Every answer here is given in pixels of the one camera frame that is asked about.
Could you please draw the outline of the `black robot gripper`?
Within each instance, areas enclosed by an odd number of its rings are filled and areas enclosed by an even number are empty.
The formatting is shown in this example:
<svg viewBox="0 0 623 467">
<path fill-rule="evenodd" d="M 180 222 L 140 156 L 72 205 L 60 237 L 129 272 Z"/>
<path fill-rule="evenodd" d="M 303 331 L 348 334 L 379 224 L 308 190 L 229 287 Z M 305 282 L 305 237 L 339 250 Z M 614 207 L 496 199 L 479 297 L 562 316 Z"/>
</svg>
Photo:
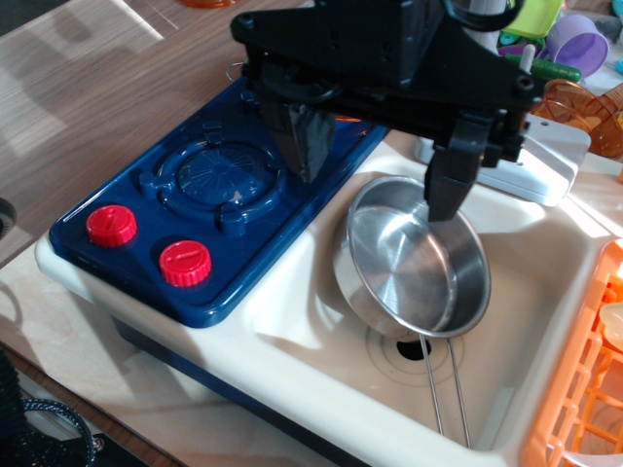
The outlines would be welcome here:
<svg viewBox="0 0 623 467">
<path fill-rule="evenodd" d="M 541 98 L 540 83 L 473 39 L 503 29 L 521 9 L 518 1 L 497 13 L 459 1 L 316 1 L 240 14 L 231 32 L 245 46 L 243 74 L 293 174 L 316 179 L 337 117 L 448 140 L 424 177 L 428 220 L 444 222 L 481 168 L 517 153 Z"/>
</svg>

